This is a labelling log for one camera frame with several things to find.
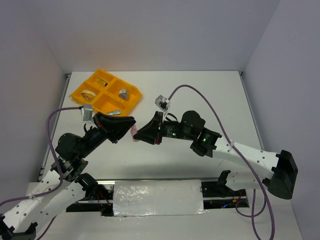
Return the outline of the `pink highlighter pen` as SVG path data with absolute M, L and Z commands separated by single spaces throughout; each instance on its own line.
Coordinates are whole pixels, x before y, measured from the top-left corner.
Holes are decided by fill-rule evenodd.
M 138 129 L 135 125 L 133 125 L 130 129 L 130 134 L 133 142 L 138 142 L 138 139 L 135 139 L 135 135 L 138 133 Z

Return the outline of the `blue highlighter pen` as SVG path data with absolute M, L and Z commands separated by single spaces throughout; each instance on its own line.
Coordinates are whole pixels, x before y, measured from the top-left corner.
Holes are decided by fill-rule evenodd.
M 122 110 L 121 109 L 110 111 L 110 112 L 107 113 L 108 116 L 119 116 L 121 114 L 122 114 Z

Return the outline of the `jar of paper clips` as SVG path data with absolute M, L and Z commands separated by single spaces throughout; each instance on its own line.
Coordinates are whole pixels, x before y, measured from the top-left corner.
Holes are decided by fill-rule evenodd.
M 118 91 L 118 96 L 123 100 L 127 100 L 129 98 L 128 91 L 125 88 L 121 88 Z

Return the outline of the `clear tape roll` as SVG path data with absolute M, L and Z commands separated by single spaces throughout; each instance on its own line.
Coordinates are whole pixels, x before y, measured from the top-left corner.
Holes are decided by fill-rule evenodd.
M 92 101 L 97 96 L 97 94 L 89 90 L 83 90 L 81 92 L 81 96 L 87 101 Z

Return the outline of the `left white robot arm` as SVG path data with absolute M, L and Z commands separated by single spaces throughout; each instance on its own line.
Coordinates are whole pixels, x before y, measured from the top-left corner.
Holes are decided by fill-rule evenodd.
M 84 129 L 84 136 L 63 134 L 54 148 L 54 163 L 29 195 L 0 217 L 2 240 L 35 240 L 37 231 L 73 203 L 95 198 L 102 186 L 84 169 L 85 158 L 104 141 L 116 144 L 136 123 L 132 116 L 93 116 L 94 126 Z

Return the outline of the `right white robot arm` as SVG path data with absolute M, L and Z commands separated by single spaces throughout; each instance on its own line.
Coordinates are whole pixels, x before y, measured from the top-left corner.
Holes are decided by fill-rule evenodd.
M 261 181 L 272 195 L 284 200 L 292 199 L 298 167 L 290 152 L 267 152 L 228 141 L 220 133 L 206 128 L 205 123 L 194 110 L 186 111 L 181 121 L 164 119 L 163 113 L 156 111 L 152 120 L 133 138 L 151 145 L 159 145 L 163 138 L 191 141 L 190 149 L 200 157 L 230 161 L 254 169 L 248 175 L 224 170 L 217 184 L 217 190 L 223 196 L 239 189 L 259 188 L 258 181 Z

